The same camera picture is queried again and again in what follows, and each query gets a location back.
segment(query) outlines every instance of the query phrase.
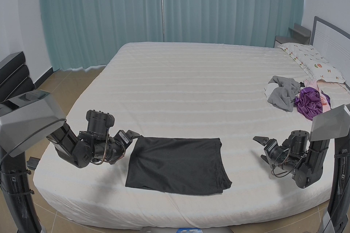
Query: pink cloth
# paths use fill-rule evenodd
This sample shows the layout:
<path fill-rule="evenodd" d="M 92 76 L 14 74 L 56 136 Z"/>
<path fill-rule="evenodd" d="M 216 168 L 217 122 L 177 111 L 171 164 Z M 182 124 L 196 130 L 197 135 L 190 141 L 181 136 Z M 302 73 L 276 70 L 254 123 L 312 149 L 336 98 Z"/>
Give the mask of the pink cloth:
<path fill-rule="evenodd" d="M 314 78 L 311 81 L 306 79 L 304 81 L 304 85 L 305 85 L 305 87 L 312 87 L 312 88 L 316 89 L 320 93 L 321 102 L 322 102 L 322 112 L 324 113 L 324 112 L 330 111 L 330 105 L 328 104 L 326 96 L 323 95 L 322 91 L 320 91 L 320 89 L 318 88 L 317 79 Z"/>

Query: white bed sheet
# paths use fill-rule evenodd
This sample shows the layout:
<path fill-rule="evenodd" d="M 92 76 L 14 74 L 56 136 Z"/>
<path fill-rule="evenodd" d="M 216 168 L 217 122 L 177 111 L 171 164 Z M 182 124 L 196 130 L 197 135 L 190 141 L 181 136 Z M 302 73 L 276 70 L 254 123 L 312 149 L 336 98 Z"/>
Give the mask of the white bed sheet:
<path fill-rule="evenodd" d="M 307 78 L 284 51 L 276 48 L 197 43 L 130 43 L 82 93 L 67 120 L 85 130 L 88 109 L 114 115 L 110 130 L 131 129 L 144 136 L 216 138 L 230 189 L 211 196 L 185 196 L 125 187 L 130 146 L 115 165 L 77 169 L 61 160 L 50 144 L 34 174 L 46 201 L 85 225 L 139 229 L 143 226 L 227 226 L 283 218 L 329 199 L 333 141 L 322 178 L 300 189 L 291 175 L 274 178 L 260 158 L 255 135 L 279 144 L 311 121 L 296 110 L 273 107 L 264 86 L 273 75 Z M 350 103 L 339 84 L 322 83 L 332 107 Z"/>

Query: white pillow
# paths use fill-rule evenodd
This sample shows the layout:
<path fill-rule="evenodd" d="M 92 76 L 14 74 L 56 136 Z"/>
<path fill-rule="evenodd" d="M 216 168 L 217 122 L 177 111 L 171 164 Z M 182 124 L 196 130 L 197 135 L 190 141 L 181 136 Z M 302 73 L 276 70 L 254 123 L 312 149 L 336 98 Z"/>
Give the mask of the white pillow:
<path fill-rule="evenodd" d="M 310 78 L 325 82 L 344 83 L 343 75 L 331 65 L 312 45 L 284 43 L 278 46 L 293 58 Z"/>

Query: gray headboard frame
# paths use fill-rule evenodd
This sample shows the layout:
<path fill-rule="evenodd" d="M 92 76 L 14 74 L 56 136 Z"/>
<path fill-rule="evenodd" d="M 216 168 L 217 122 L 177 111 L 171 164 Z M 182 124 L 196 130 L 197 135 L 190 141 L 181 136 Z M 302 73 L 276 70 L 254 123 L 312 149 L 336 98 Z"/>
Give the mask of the gray headboard frame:
<path fill-rule="evenodd" d="M 314 43 L 314 38 L 315 38 L 315 31 L 316 31 L 316 24 L 317 22 L 321 22 L 323 23 L 324 25 L 330 27 L 331 29 L 339 32 L 340 34 L 342 34 L 343 36 L 347 37 L 348 39 L 350 39 L 350 34 L 345 32 L 344 30 L 340 29 L 339 27 L 331 24 L 330 22 L 328 21 L 325 21 L 324 19 L 321 19 L 319 17 L 315 17 L 314 18 L 314 26 L 313 26 L 313 29 L 312 29 L 312 35 L 311 35 L 311 39 L 310 39 L 310 45 L 312 45 Z M 347 83 L 344 83 L 345 86 L 348 88 L 348 90 L 350 90 L 350 87 L 347 85 Z"/>

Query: gray towel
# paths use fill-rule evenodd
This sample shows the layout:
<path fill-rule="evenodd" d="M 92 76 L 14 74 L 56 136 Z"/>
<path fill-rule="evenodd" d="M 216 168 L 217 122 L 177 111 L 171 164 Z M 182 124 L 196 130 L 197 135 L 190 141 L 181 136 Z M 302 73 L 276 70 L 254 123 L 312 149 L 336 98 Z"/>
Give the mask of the gray towel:
<path fill-rule="evenodd" d="M 300 83 L 293 78 L 278 76 L 273 76 L 269 83 L 272 82 L 278 83 L 279 87 L 272 91 L 267 101 L 283 110 L 293 112 L 295 96 L 300 91 Z"/>

